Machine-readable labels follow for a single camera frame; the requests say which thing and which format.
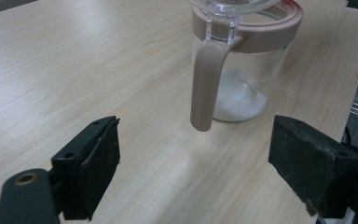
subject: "beige handle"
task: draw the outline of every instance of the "beige handle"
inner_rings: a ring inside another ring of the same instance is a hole
[[[193,71],[190,122],[201,132],[211,129],[220,76],[228,53],[242,41],[236,36],[231,44],[205,38],[197,50]]]

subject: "white substance in pitcher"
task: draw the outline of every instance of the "white substance in pitcher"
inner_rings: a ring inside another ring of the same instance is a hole
[[[224,121],[251,119],[263,111],[267,101],[241,70],[223,69],[213,118]]]

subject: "transparent pitcher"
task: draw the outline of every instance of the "transparent pitcher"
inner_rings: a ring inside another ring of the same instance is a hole
[[[292,0],[190,0],[193,90],[190,120],[208,131],[212,119],[260,114],[302,19]]]

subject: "table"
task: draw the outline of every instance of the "table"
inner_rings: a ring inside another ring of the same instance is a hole
[[[207,133],[189,123],[187,1],[39,0],[0,12],[0,188],[50,169],[90,122],[116,115],[121,164],[93,223],[313,224],[268,163],[272,121],[340,139],[358,83],[358,9],[298,2],[305,17],[268,108]]]

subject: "wooden table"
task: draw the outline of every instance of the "wooden table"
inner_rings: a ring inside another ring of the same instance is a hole
[[[340,139],[358,83],[358,9],[301,0],[268,108],[189,123],[187,1],[39,0],[0,12],[0,188],[93,120],[121,118],[121,164],[93,223],[314,223],[268,163],[275,114]]]

